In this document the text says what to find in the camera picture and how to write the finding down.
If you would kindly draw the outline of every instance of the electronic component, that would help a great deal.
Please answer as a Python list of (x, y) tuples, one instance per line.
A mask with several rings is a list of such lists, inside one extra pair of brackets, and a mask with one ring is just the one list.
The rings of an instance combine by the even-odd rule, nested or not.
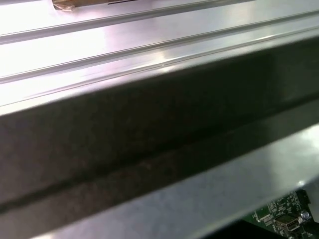
[(310, 232), (313, 231), (310, 224), (308, 231), (304, 229), (305, 225), (313, 222), (309, 203), (307, 193), (298, 190), (268, 203), (244, 217), (244, 220), (285, 238), (319, 239)]
[(274, 222), (277, 226), (281, 227), (282, 229), (288, 232), (292, 232), (300, 227), (298, 218), (293, 217), (291, 215), (281, 215), (275, 218)]

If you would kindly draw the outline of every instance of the metal edge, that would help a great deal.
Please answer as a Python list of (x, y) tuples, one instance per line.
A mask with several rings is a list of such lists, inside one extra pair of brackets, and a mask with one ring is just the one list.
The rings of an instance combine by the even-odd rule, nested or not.
[(319, 124), (205, 173), (33, 239), (202, 238), (316, 179), (318, 135)]
[[(126, 50), (101, 54), (101, 55), (97, 55), (97, 56), (82, 58), (79, 60), (69, 61), (69, 62), (57, 64), (57, 65), (52, 65), (52, 66), (47, 66), (47, 67), (43, 67), (43, 68), (33, 69), (30, 71), (19, 72), (19, 73), (12, 74), (12, 75), (2, 76), (2, 77), (0, 77), (0, 84), (10, 83), (10, 82), (14, 82), (14, 81), (19, 81), (19, 80), (31, 78), (31, 77), (37, 77), (37, 76), (42, 76), (42, 75), (46, 75), (46, 74), (56, 73), (56, 72), (60, 72), (60, 71), (77, 69), (77, 68), (81, 68), (84, 66), (93, 66), (93, 65), (104, 64), (107, 62), (120, 60), (121, 58), (127, 58), (127, 57), (132, 56), (132, 55), (137, 55), (137, 54), (145, 53), (147, 51), (156, 50), (159, 48), (168, 48), (168, 47), (172, 47), (172, 46), (190, 44), (193, 42), (212, 40), (214, 38), (219, 38), (222, 36), (245, 33), (247, 31), (251, 31), (251, 30), (254, 30), (256, 28), (260, 28), (260, 27), (264, 27), (264, 26), (268, 26), (268, 25), (273, 25), (273, 24), (284, 23), (284, 22), (288, 22), (288, 21), (292, 21), (292, 20), (298, 20), (298, 19), (302, 19), (302, 18), (313, 17), (316, 15), (319, 15), (319, 10), (309, 11), (309, 12), (305, 12), (305, 13), (299, 13), (299, 14), (290, 15), (290, 16), (286, 16), (286, 17), (275, 18), (272, 20), (266, 20), (266, 21), (246, 24), (246, 25), (242, 25), (242, 26), (236, 26), (236, 27), (226, 28), (226, 29), (222, 29), (222, 30), (217, 30), (217, 31), (212, 31), (212, 32), (207, 32), (207, 33), (202, 33), (202, 34), (197, 34), (197, 35), (192, 35), (192, 36), (187, 36), (187, 37), (182, 37), (182, 38), (177, 38), (177, 39), (173, 39), (173, 40), (163, 41), (163, 42), (154, 43), (154, 44), (150, 44), (150, 45), (144, 45), (144, 46), (135, 47), (135, 48), (131, 48), (131, 49), (126, 49)], [(299, 32), (301, 32), (301, 31), (296, 31), (296, 32), (292, 32), (289, 34), (297, 34)], [(276, 37), (282, 37), (282, 36), (286, 36), (286, 33), (281, 34), (281, 35), (271, 36), (269, 39), (276, 38)], [(218, 50), (218, 51), (223, 51), (223, 50), (228, 50), (228, 47), (226, 47), (225, 49), (222, 48), (221, 50)]]
[(278, 47), (284, 44), (314, 38), (318, 35), (319, 29), (316, 28), (310, 29), (308, 31), (299, 32), (298, 34), (294, 35), (290, 34), (287, 36), (272, 39), (259, 39), (258, 41), (255, 41), (255, 44), (243, 44), (239, 48), (233, 47), (229, 48), (228, 50), (214, 52), (214, 54), (212, 54), (212, 52), (210, 52), (210, 54), (206, 52), (202, 53), (202, 55), (198, 55), (197, 57), (193, 56), (188, 57), (188, 59), (184, 58), (184, 61), (181, 61), (180, 59), (175, 59), (173, 62), (170, 63), (170, 65), (173, 65), (172, 70), (168, 72), (163, 72), (163, 68), (167, 68), (169, 64), (166, 63), (163, 65), (163, 63), (161, 63), (153, 65), (152, 67), (142, 67), (131, 71), (115, 74), (112, 76), (94, 79), (89, 82), (79, 83), (69, 87), (64, 87), (39, 95), (34, 95), (28, 99), (24, 99), (19, 102), (14, 102), (11, 104), (0, 106), (0, 116), (8, 115), (21, 110), (27, 110), (29, 108), (49, 104), (59, 100), (64, 100), (83, 94), (88, 94), (94, 91), (113, 88), (135, 81), (146, 80), (150, 77), (154, 77), (157, 75), (168, 74), (173, 71), (183, 70), (185, 68), (212, 63), (214, 61), (227, 59), (229, 57), (245, 55), (254, 51), (262, 51), (265, 49), (269, 49), (271, 47)]
[(43, 27), (33, 30), (14, 32), (0, 35), (0, 45), (15, 43), (20, 41), (34, 40), (43, 37), (56, 36), (76, 31), (83, 31), (98, 27), (111, 26), (126, 22), (145, 20), (149, 18), (168, 16), (194, 10), (225, 6), (235, 3), (247, 2), (251, 0), (206, 0), (202, 2), (181, 4), (169, 7), (162, 7), (140, 12), (132, 12), (116, 16), (102, 17), (97, 19), (61, 24), (56, 26)]

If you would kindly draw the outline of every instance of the silver metal surface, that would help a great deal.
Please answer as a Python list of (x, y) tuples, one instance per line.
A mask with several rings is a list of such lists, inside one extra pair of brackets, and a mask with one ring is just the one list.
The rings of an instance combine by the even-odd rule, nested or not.
[(317, 0), (1, 4), (0, 114), (314, 37), (318, 11)]
[(315, 125), (36, 239), (201, 238), (318, 176)]

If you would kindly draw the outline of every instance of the circuit board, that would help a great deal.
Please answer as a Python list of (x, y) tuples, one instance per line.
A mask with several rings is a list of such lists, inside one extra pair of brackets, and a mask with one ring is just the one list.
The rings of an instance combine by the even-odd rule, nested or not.
[(256, 210), (252, 214), (247, 215), (246, 217), (244, 217), (243, 220), (274, 233), (280, 234), (286, 238), (316, 239), (317, 237), (305, 232), (302, 224), (300, 224), (298, 230), (295, 230), (295, 232), (291, 233), (283, 229), (275, 222), (276, 218), (283, 215), (299, 215), (300, 212), (302, 212), (303, 210), (306, 210), (310, 213), (308, 207), (309, 203), (310, 202), (306, 192), (304, 190), (299, 190), (267, 204), (266, 206)]

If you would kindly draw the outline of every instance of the metal groove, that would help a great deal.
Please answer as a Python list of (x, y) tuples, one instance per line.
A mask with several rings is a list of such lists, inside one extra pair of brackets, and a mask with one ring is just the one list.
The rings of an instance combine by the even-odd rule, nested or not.
[[(205, 57), (205, 56), (208, 56), (208, 55), (212, 55), (212, 54), (216, 54), (216, 53), (220, 53), (220, 52), (224, 52), (224, 51), (231, 51), (231, 50), (234, 50), (234, 49), (237, 49), (237, 48), (247, 47), (247, 46), (250, 46), (250, 45), (263, 43), (265, 41), (275, 40), (275, 39), (284, 38), (284, 37), (289, 37), (291, 35), (301, 34), (301, 33), (314, 31), (314, 30), (319, 30), (319, 26), (310, 27), (310, 28), (307, 28), (307, 29), (299, 30), (299, 31), (287, 32), (287, 33), (283, 33), (283, 34), (279, 34), (279, 35), (272, 35), (272, 36), (268, 36), (268, 37), (263, 37), (263, 38), (255, 39), (255, 40), (252, 40), (252, 41), (249, 41), (249, 42), (244, 42), (244, 43), (241, 43), (241, 44), (224, 47), (224, 48), (221, 48), (221, 49), (214, 49), (214, 50), (207, 51), (207, 52), (200, 52), (200, 53), (197, 53), (197, 54), (194, 54), (194, 55), (189, 55), (189, 56), (185, 56), (185, 57), (175, 58), (175, 59), (168, 60), (168, 61), (165, 61), (165, 62), (156, 63), (156, 64), (153, 64), (151, 66), (143, 66), (143, 67), (139, 67), (139, 68), (136, 68), (136, 69), (133, 69), (133, 70), (126, 70), (126, 71), (123, 71), (123, 72), (120, 72), (120, 73), (115, 73), (115, 74), (111, 74), (111, 75), (108, 75), (108, 76), (99, 77), (97, 79), (92, 79), (90, 81), (76, 83), (76, 84), (72, 84), (72, 85), (69, 85), (69, 86), (57, 88), (57, 89), (54, 89), (54, 90), (42, 92), (42, 93), (39, 93), (39, 94), (36, 94), (36, 95), (29, 96), (28, 98), (24, 98), (23, 100), (20, 100), (18, 102), (25, 102), (25, 101), (28, 101), (30, 99), (39, 98), (39, 97), (42, 97), (42, 96), (51, 95), (51, 94), (55, 94), (55, 93), (63, 92), (63, 91), (67, 91), (67, 90), (72, 90), (72, 89), (75, 89), (75, 88), (78, 88), (78, 87), (88, 86), (88, 85), (91, 85), (91, 84), (95, 84), (95, 83), (98, 83), (98, 82), (106, 81), (106, 80), (109, 80), (109, 79), (114, 79), (114, 78), (125, 76), (125, 75), (138, 74), (140, 72), (155, 70), (155, 69), (163, 67), (163, 65), (165, 67), (169, 67), (171, 65), (178, 64), (178, 63), (183, 62), (183, 61), (194, 60), (196, 58)], [(109, 87), (116, 86), (118, 84), (123, 84), (123, 83), (126, 83), (126, 82), (120, 82), (119, 83), (117, 81), (115, 83), (110, 84)], [(18, 102), (8, 103), (8, 104), (5, 104), (5, 105), (1, 105), (0, 107), (9, 106), (9, 105), (12, 105), (12, 104), (15, 104), (15, 103), (18, 103)]]
[(42, 68), (30, 70), (30, 71), (24, 71), (24, 72), (12, 74), (12, 75), (2, 76), (0, 77), (0, 84), (10, 83), (14, 81), (24, 80), (27, 78), (37, 77), (37, 76), (46, 75), (46, 74), (52, 74), (52, 73), (66, 71), (66, 70), (75, 69), (75, 68), (81, 68), (84, 66), (105, 64), (107, 62), (120, 60), (121, 58), (126, 58), (131, 55), (145, 53), (147, 51), (152, 51), (159, 48), (168, 48), (168, 47), (172, 47), (176, 45), (182, 46), (184, 44), (204, 41), (208, 39), (211, 40), (213, 38), (232, 35), (234, 33), (240, 34), (246, 31), (250, 31), (256, 28), (266, 26), (266, 25), (283, 23), (286, 21), (291, 21), (294, 19), (309, 17), (313, 15), (318, 15), (318, 14), (319, 14), (319, 10), (315, 10), (315, 11), (310, 11), (306, 13), (290, 15), (287, 17), (275, 18), (272, 20), (261, 21), (257, 23), (231, 27), (231, 28), (222, 29), (218, 31), (212, 31), (212, 32), (202, 33), (202, 34), (188, 36), (188, 37), (182, 37), (182, 38), (178, 38), (174, 40), (163, 41), (163, 42), (154, 43), (150, 45), (144, 45), (144, 46), (121, 50), (117, 52), (111, 52), (111, 53), (101, 54), (97, 56), (82, 58), (79, 60), (69, 61), (69, 62), (56, 64), (56, 65), (52, 65), (48, 67), (42, 67)]
[(43, 37), (62, 35), (66, 33), (89, 30), (93, 28), (111, 26), (126, 22), (145, 20), (154, 17), (174, 15), (184, 12), (225, 6), (235, 3), (247, 2), (251, 0), (206, 0), (196, 3), (181, 4), (170, 7), (162, 7), (147, 11), (127, 13), (117, 16), (102, 17), (92, 20), (67, 23), (56, 26), (43, 27), (27, 31), (13, 32), (0, 35), (0, 45), (15, 43), (20, 41), (34, 40)]

